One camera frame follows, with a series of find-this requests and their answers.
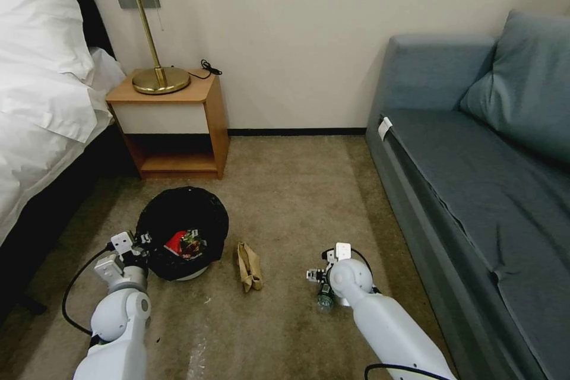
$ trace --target trash can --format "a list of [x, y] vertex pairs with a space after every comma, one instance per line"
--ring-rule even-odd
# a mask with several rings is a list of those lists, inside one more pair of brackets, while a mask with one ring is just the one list
[[227, 211], [216, 195], [187, 186], [152, 199], [138, 219], [135, 237], [157, 276], [187, 280], [221, 258], [228, 227]]

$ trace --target wall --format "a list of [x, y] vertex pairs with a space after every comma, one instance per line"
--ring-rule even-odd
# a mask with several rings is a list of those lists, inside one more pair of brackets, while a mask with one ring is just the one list
[[[161, 25], [148, 16], [162, 62], [207, 58], [222, 69], [232, 128], [364, 126], [391, 35], [499, 34], [513, 7], [570, 9], [570, 0], [160, 1]], [[150, 66], [137, 12], [97, 3], [124, 68]]]

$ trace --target sofa cushion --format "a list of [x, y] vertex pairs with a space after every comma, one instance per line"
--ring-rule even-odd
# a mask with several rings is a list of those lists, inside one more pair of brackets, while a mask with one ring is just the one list
[[570, 163], [570, 18], [511, 12], [492, 70], [473, 84], [460, 109]]
[[461, 112], [386, 115], [392, 135], [487, 267], [546, 376], [567, 378], [568, 171], [509, 145]]

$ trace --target sofa armrest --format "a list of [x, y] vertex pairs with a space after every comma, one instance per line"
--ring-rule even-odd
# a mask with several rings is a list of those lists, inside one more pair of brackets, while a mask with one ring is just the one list
[[388, 43], [369, 126], [388, 109], [453, 110], [490, 68], [490, 36], [394, 36]]

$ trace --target nightstand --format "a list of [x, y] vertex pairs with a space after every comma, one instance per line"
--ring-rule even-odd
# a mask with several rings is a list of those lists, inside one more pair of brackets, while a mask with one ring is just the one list
[[219, 77], [192, 77], [178, 92], [145, 95], [132, 87], [135, 72], [107, 95], [107, 104], [141, 178], [221, 179], [229, 139]]

